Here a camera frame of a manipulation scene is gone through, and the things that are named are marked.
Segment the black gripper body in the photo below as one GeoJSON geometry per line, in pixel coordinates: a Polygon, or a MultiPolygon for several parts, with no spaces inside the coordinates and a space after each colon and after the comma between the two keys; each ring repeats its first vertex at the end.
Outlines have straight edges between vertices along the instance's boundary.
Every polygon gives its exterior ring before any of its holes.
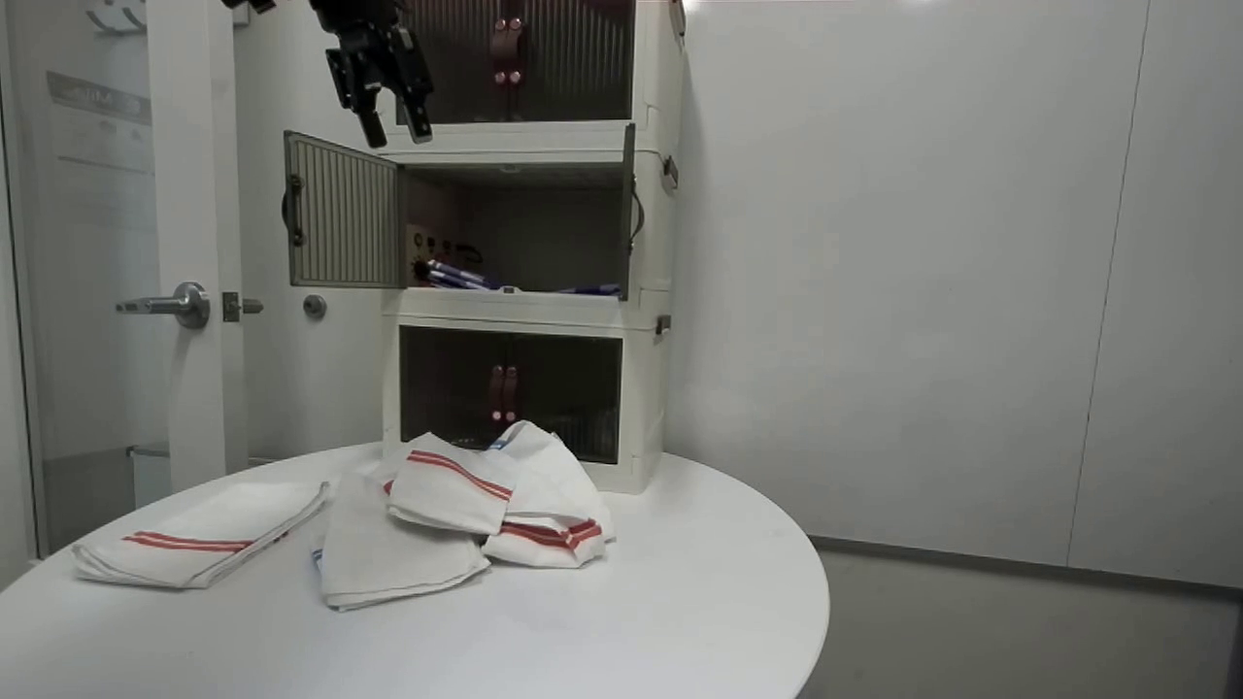
{"type": "Polygon", "coordinates": [[[312,6],[345,50],[414,50],[405,0],[312,0],[312,6]]]}

